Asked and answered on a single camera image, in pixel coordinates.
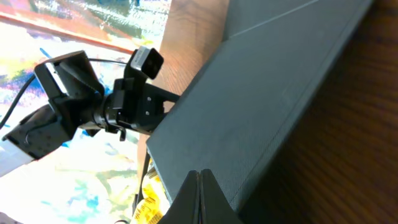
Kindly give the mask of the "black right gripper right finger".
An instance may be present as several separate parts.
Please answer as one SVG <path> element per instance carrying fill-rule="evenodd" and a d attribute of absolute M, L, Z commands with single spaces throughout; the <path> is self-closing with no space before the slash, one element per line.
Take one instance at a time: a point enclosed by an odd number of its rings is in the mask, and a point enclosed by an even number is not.
<path fill-rule="evenodd" d="M 202 224 L 243 224 L 209 169 L 200 172 L 200 208 Z"/>

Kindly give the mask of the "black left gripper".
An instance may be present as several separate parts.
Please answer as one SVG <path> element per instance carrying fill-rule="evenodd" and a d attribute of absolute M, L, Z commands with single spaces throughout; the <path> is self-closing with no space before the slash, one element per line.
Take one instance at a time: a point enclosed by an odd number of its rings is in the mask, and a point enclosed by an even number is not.
<path fill-rule="evenodd" d="M 167 115 L 164 103 L 176 103 L 180 96 L 147 83 L 148 78 L 142 71 L 126 67 L 124 76 L 114 81 L 113 92 L 95 107 L 95 124 L 108 133 L 119 133 L 120 141 L 126 140 L 128 129 L 152 134 Z"/>

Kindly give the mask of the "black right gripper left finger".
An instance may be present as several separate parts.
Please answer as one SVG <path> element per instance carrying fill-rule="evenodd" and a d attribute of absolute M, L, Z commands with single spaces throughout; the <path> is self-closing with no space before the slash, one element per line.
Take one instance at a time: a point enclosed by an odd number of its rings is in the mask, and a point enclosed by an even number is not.
<path fill-rule="evenodd" d="M 199 173 L 195 170 L 191 170 L 183 181 L 169 210 L 158 224 L 199 224 L 199 206 Z"/>

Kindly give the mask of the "yellow snack packet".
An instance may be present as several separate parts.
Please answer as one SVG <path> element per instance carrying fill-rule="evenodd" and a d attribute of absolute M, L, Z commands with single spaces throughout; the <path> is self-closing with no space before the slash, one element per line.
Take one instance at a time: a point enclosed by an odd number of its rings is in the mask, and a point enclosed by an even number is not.
<path fill-rule="evenodd" d="M 170 203 L 152 159 L 141 187 L 143 199 L 138 200 L 130 224 L 157 224 L 167 213 Z"/>

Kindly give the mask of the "dark green box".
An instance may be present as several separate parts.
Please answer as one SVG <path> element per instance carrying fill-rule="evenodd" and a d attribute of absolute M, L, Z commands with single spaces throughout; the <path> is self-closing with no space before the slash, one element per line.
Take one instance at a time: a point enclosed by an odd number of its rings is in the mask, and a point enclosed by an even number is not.
<path fill-rule="evenodd" d="M 210 169 L 239 210 L 370 5 L 231 1 L 222 42 L 147 141 L 167 198 Z"/>

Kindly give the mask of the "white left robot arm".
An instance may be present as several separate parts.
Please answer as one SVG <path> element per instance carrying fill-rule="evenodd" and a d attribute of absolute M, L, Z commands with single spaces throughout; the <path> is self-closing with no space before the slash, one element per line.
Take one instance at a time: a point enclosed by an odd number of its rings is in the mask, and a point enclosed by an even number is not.
<path fill-rule="evenodd" d="M 80 50 L 51 58 L 34 68 L 48 103 L 31 112 L 1 138 L 1 175 L 27 165 L 73 139 L 77 129 L 89 136 L 101 130 L 126 139 L 128 130 L 150 135 L 166 117 L 166 101 L 179 95 L 151 85 L 164 63 L 156 49 L 140 47 L 125 64 L 110 94 L 98 80 L 91 59 Z"/>

